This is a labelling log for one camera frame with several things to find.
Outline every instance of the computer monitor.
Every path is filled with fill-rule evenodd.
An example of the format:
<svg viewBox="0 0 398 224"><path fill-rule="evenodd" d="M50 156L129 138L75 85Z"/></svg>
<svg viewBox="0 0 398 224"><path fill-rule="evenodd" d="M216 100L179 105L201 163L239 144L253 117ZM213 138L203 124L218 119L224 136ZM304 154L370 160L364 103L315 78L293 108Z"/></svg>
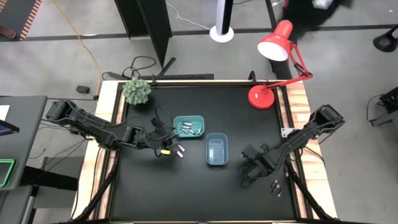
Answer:
<svg viewBox="0 0 398 224"><path fill-rule="evenodd" d="M10 123L0 120L0 136L4 136L7 134L18 133L19 128Z"/></svg>

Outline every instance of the concrete floor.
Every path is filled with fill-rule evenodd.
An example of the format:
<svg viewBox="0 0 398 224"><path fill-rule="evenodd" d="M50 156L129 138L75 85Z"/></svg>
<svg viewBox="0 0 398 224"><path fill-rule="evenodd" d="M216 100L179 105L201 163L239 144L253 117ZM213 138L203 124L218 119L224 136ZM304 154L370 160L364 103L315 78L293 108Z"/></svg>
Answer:
<svg viewBox="0 0 398 224"><path fill-rule="evenodd" d="M58 0L80 34L119 34L124 26L113 1ZM207 27L215 21L216 0L168 0L182 17ZM278 15L280 6L276 6ZM177 19L169 10L173 30L198 30ZM398 21L395 0L354 0L351 9L341 7L324 26L393 24ZM270 28L264 0L253 0L233 9L231 27ZM357 222L396 223L398 220L398 140L389 125L373 128L366 121L366 103L374 95L396 87L398 51L383 53L372 40L385 30L320 31L300 42L305 63L314 74L305 82L313 110L322 104L334 106L346 120L334 136L322 144L331 191L339 218ZM29 32L33 36L73 35L51 0L43 0ZM238 34L231 42L216 44L207 35L175 36L169 41L168 60L176 57L168 74L214 73L216 79L247 79L251 70L259 78L275 78L256 44L263 34ZM148 38L85 40L102 72L120 73L138 55L155 57ZM146 65L145 60L139 65ZM156 65L142 72L160 72ZM90 56L77 40L0 42L0 95L47 95L58 98L90 98L75 91L87 85L95 91L97 76ZM79 106L92 111L95 103ZM383 110L370 106L376 117ZM40 167L44 156L52 157L79 141L67 131L39 131L31 156L47 150L28 165ZM82 146L72 156L84 156ZM39 210L35 223L67 220L72 205Z"/></svg>

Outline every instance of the lamp base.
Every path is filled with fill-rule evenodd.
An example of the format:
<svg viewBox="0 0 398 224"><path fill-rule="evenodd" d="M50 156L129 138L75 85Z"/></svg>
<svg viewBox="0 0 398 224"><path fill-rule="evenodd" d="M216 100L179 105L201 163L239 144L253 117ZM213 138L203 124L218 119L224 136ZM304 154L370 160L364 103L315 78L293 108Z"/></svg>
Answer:
<svg viewBox="0 0 398 224"><path fill-rule="evenodd" d="M216 26L213 26L210 29L210 37L216 42L225 43L232 40L232 38L234 37L234 30L232 30L232 28L229 28L228 33L224 35L218 35L216 31Z"/></svg>
<svg viewBox="0 0 398 224"><path fill-rule="evenodd" d="M248 99L253 107L264 110L274 104L275 94L272 90L265 89L264 85L256 85L250 89Z"/></svg>

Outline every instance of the red desk lamp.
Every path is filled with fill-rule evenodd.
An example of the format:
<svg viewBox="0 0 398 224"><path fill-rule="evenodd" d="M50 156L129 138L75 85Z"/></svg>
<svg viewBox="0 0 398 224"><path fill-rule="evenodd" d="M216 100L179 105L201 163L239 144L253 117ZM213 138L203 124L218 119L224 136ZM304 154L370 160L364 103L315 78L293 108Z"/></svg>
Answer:
<svg viewBox="0 0 398 224"><path fill-rule="evenodd" d="M252 87L249 91L248 98L250 104L257 109L268 109L274 104L275 96L272 91L273 88L312 78L312 74L308 72L304 65L297 44L288 40L292 29L293 24L290 21L280 21L274 33L265 36L257 45L257 49L260 53L271 60L281 62L290 57L298 73L298 77L291 80L271 85L257 85ZM292 49L296 51L300 63L297 63L293 58Z"/></svg>

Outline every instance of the blue plastic container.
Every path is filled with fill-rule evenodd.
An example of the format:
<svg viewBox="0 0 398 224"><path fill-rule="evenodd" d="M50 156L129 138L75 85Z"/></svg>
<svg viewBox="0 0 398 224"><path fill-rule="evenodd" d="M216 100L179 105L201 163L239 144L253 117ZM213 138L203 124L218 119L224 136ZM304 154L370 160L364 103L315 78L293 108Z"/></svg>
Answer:
<svg viewBox="0 0 398 224"><path fill-rule="evenodd" d="M225 134L211 133L206 137L206 160L210 165L222 166L228 162L228 138Z"/></svg>
<svg viewBox="0 0 398 224"><path fill-rule="evenodd" d="M181 130L183 122L191 123L191 130L195 134L191 132L185 134L185 132ZM174 134L178 135L180 138L197 138L205 132L205 119L203 119L202 116L178 116L174 118L174 127Z"/></svg>

